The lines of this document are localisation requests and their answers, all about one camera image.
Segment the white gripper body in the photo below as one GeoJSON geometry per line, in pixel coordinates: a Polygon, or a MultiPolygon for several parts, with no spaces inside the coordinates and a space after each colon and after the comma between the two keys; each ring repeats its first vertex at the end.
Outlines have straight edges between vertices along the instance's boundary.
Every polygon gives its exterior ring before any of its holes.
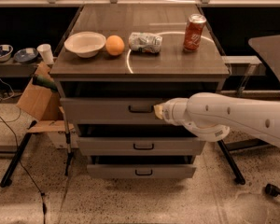
{"type": "Polygon", "coordinates": [[[187,119],[187,98],[174,98],[162,105],[162,117],[174,126],[183,126],[187,119]]]}

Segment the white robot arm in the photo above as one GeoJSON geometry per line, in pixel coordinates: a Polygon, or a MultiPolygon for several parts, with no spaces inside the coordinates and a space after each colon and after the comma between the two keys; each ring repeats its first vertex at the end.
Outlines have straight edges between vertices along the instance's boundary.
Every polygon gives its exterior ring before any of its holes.
{"type": "Polygon", "coordinates": [[[155,105],[154,112],[207,142],[219,141],[237,129],[280,148],[280,102],[200,92],[155,105]]]}

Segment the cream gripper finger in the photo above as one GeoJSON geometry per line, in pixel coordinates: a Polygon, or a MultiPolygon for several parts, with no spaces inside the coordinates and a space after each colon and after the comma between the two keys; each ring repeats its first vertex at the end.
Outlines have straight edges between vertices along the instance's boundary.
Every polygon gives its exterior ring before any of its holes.
{"type": "Polygon", "coordinates": [[[155,105],[154,106],[154,112],[155,112],[155,115],[158,119],[163,119],[162,105],[155,105]]]}

